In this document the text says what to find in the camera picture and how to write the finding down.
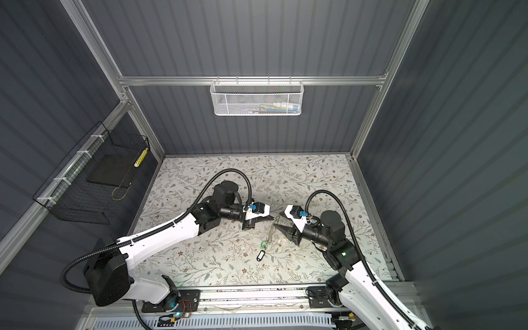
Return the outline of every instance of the gray wall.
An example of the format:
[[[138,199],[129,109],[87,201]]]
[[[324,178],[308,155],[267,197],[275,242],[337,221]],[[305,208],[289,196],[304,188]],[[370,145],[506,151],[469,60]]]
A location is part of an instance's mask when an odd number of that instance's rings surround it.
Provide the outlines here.
[[[59,1],[0,1],[0,234],[68,151],[118,102]],[[137,130],[126,115],[118,130]],[[156,160],[129,191],[130,219],[110,226],[47,216],[0,276],[1,329],[73,329],[87,295],[63,288],[62,268],[103,234],[126,234]],[[71,280],[85,285],[81,267]]]
[[[86,1],[125,76],[376,76],[412,0]],[[374,87],[307,87],[298,117],[217,117],[208,88],[133,87],[167,154],[349,151]]]
[[[299,116],[217,116],[209,87],[131,87],[167,154],[350,151],[375,86],[306,87]]]
[[[528,2],[433,1],[359,163],[447,329],[528,324]]]

